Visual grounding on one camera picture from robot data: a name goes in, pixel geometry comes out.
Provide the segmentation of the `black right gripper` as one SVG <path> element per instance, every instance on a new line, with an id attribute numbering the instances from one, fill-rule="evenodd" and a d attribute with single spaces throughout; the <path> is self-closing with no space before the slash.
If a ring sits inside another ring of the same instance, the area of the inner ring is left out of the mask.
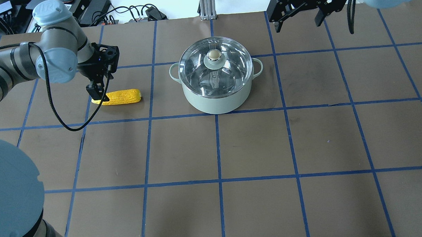
<path id="1" fill-rule="evenodd" d="M 275 31 L 279 33 L 282 25 L 290 17 L 300 11 L 318 8 L 314 22 L 320 27 L 325 18 L 333 12 L 340 12 L 347 0 L 270 0 L 266 10 L 268 21 L 273 23 Z"/>

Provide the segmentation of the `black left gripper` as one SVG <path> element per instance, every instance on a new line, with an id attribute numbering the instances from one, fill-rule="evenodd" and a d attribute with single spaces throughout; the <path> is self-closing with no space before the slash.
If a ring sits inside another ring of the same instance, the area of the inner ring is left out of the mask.
<path id="1" fill-rule="evenodd" d="M 102 79 L 106 77 L 107 80 L 113 80 L 113 73 L 118 68 L 120 49 L 118 46 L 95 42 L 88 44 L 87 48 L 90 49 L 90 57 L 78 64 L 78 71 L 81 75 L 91 80 L 85 89 L 93 101 L 98 103 L 110 101 Z"/>

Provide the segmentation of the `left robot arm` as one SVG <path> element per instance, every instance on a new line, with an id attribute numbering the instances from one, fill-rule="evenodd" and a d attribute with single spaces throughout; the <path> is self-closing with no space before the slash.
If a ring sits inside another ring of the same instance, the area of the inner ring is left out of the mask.
<path id="1" fill-rule="evenodd" d="M 51 83 L 71 81 L 77 72 L 89 79 L 90 97 L 109 101 L 120 56 L 117 46 L 90 43 L 76 18 L 59 0 L 45 0 L 33 9 L 42 30 L 39 42 L 0 47 L 0 102 L 17 84 L 43 79 L 59 122 L 69 131 L 52 102 Z M 34 162 L 17 146 L 0 139 L 0 237 L 63 237 L 44 219 L 44 185 Z"/>

